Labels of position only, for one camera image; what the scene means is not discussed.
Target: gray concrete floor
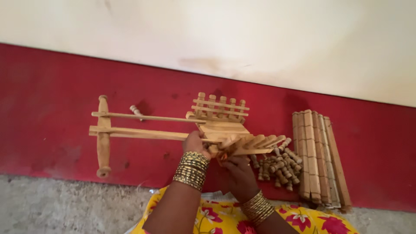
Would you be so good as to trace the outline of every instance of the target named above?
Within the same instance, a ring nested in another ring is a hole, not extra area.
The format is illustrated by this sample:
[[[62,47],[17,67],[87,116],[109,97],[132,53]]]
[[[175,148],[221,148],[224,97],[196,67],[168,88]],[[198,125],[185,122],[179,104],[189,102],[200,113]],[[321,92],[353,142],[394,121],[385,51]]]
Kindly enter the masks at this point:
[[[124,233],[141,218],[150,188],[0,175],[0,233]],[[362,234],[416,233],[416,214],[354,208]]]

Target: wooden crossbar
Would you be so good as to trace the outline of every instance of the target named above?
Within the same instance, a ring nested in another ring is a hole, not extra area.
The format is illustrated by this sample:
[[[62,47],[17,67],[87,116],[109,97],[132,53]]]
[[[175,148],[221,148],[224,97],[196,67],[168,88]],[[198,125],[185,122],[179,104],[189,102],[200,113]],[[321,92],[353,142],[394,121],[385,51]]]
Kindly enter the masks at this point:
[[[235,109],[240,109],[240,110],[250,110],[250,108],[248,108],[248,107],[233,106],[233,105],[230,105],[230,104],[219,103],[219,102],[210,102],[210,101],[204,101],[204,100],[198,100],[198,99],[194,99],[193,102],[195,102],[197,104],[207,104],[207,105],[214,105],[214,106],[220,106],[220,107],[235,108]]]
[[[228,110],[220,110],[220,109],[213,109],[213,108],[207,108],[207,107],[197,107],[197,106],[191,106],[194,110],[205,110],[205,111],[212,111],[217,113],[225,113],[225,114],[231,114],[231,115],[242,115],[242,116],[248,116],[247,113],[240,113],[235,111],[228,111]]]

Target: finger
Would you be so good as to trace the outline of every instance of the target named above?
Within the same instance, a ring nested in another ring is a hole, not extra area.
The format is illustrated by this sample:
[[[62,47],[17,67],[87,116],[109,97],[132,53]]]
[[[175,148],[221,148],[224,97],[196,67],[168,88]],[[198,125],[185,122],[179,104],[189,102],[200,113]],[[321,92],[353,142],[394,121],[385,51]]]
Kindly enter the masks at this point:
[[[250,163],[244,157],[229,157],[227,160],[237,165],[244,172],[251,171]]]
[[[244,176],[243,171],[231,162],[225,161],[223,162],[223,166],[227,168],[227,170],[230,172],[230,174],[233,176],[235,180]]]

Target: person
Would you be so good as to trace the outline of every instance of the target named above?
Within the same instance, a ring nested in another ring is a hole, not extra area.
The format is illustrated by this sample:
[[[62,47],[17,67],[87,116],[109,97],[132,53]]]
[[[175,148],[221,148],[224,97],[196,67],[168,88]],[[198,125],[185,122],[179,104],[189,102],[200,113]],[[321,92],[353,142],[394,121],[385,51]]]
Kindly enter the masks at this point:
[[[244,157],[229,157],[223,162],[229,175],[230,192],[237,202],[235,199],[201,198],[211,160],[203,147],[202,136],[198,131],[188,135],[172,183],[152,196],[142,219],[127,233],[358,233],[346,220],[334,214],[295,205],[273,207],[262,195]]]

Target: wooden yoke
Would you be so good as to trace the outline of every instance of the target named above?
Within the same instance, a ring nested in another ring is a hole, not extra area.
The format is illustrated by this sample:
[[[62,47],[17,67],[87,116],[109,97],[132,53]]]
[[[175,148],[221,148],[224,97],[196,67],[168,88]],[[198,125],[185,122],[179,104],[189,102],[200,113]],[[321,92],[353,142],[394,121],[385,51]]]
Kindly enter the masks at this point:
[[[101,95],[98,100],[100,104],[98,105],[99,112],[108,112],[107,96]],[[111,120],[109,117],[98,117],[98,127],[111,127]],[[100,178],[106,178],[111,172],[109,166],[110,163],[110,134],[107,132],[98,132],[97,133],[97,155],[98,155],[98,165],[99,169],[97,170],[97,176]]]

